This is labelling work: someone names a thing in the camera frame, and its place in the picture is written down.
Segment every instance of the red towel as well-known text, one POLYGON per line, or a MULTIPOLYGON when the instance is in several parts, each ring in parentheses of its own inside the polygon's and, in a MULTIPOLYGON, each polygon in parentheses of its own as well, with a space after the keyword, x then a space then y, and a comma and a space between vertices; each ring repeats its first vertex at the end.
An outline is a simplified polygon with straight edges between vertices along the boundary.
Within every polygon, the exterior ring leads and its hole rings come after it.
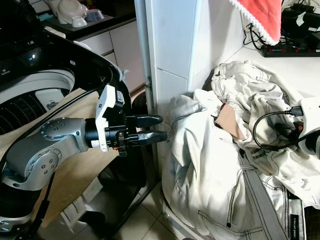
POLYGON ((257 28, 266 42, 275 45, 281 36, 282 0, 229 0, 257 28))

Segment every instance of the white fringe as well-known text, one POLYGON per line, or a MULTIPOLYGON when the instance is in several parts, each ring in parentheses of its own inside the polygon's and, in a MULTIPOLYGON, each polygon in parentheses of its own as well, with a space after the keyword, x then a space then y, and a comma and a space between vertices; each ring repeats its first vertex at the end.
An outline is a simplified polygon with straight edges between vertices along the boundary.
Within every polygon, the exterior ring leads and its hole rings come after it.
POLYGON ((267 44, 276 45, 279 41, 275 41, 261 25, 261 23, 253 16, 240 2, 237 0, 229 0, 239 11, 257 28, 259 33, 264 37, 267 44))

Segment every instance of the tiled floor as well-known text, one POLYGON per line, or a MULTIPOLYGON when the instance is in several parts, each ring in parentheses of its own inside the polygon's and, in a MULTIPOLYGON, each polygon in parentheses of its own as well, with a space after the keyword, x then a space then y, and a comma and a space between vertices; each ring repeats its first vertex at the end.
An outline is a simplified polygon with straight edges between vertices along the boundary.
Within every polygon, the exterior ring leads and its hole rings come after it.
POLYGON ((162 214, 159 182, 114 236, 115 240, 182 240, 162 214))

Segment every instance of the white garment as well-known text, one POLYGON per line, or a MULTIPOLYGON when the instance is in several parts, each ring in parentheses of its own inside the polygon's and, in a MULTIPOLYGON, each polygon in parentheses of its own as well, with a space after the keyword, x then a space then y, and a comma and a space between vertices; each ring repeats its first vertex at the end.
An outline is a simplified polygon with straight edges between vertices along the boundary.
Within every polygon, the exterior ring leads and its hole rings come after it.
POLYGON ((171 100, 172 149, 162 172, 162 188, 172 211, 216 240, 287 239, 289 222, 296 216, 296 239, 305 239, 301 200, 289 200, 279 181, 262 174, 269 200, 254 168, 245 155, 239 156, 232 136, 214 124, 212 116, 218 116, 221 104, 212 91, 199 89, 193 99, 171 100), (263 193, 265 197, 257 201, 263 193))
MULTIPOLYGON (((255 62, 234 61, 220 64, 212 77, 213 92, 234 109, 237 123, 246 140, 235 141, 244 149, 250 163, 266 175, 276 178, 306 205, 320 209, 320 161, 295 146, 278 152, 257 150, 252 131, 257 119, 267 113, 296 106, 302 96, 280 76, 255 62)), ((293 127, 299 120, 289 115, 263 119, 257 127, 260 143, 283 145, 274 130, 275 123, 293 127)))

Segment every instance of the wooden board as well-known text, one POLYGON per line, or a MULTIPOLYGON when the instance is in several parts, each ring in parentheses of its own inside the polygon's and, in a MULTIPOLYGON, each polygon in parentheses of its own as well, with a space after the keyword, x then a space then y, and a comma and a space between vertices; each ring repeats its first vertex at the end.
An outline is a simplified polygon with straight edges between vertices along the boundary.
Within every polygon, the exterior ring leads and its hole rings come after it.
MULTIPOLYGON (((0 156, 9 148, 12 142, 22 133, 31 128, 35 123, 39 122, 45 116, 53 112, 58 107, 67 103, 74 97, 84 93, 82 89, 76 89, 67 95, 55 108, 34 120, 33 122, 22 126, 12 132, 0 136, 0 156)), ((98 101, 98 93, 93 92, 83 99, 72 104, 67 109, 57 114, 54 118, 94 118, 96 116, 96 106, 98 101)), ((109 152, 101 152, 100 148, 90 148, 87 152, 77 153, 67 158, 57 169, 54 181, 51 187, 49 200, 50 205, 42 227, 54 220, 61 211, 79 197, 88 187, 91 181, 118 155, 116 150, 110 149, 109 152)), ((37 212, 41 200, 45 196, 45 187, 40 195, 34 208, 34 215, 37 212)))

